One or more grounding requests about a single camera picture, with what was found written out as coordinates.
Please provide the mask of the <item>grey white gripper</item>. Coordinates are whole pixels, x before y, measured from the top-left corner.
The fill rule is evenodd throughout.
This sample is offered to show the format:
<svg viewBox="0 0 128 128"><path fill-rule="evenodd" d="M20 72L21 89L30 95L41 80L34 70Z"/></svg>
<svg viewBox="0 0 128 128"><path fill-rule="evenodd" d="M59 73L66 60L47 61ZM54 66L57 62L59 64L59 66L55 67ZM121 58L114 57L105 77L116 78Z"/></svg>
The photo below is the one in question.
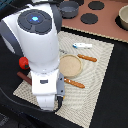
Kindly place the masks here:
<svg viewBox="0 0 128 128"><path fill-rule="evenodd" d="M57 97L63 98L65 95L63 74L36 75L31 73L31 76L32 93L36 96L39 107L52 111Z"/></svg>

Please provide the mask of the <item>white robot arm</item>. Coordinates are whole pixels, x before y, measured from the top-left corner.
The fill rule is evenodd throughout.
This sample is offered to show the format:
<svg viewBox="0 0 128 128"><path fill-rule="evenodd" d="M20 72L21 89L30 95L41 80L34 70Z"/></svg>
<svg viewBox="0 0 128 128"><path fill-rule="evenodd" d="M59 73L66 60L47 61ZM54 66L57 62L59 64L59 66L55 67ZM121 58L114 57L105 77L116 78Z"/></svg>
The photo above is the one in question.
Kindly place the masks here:
<svg viewBox="0 0 128 128"><path fill-rule="evenodd" d="M32 93L43 110L53 110L59 79L59 41L62 18L54 1L32 0L26 9L0 21L8 49L29 61Z"/></svg>

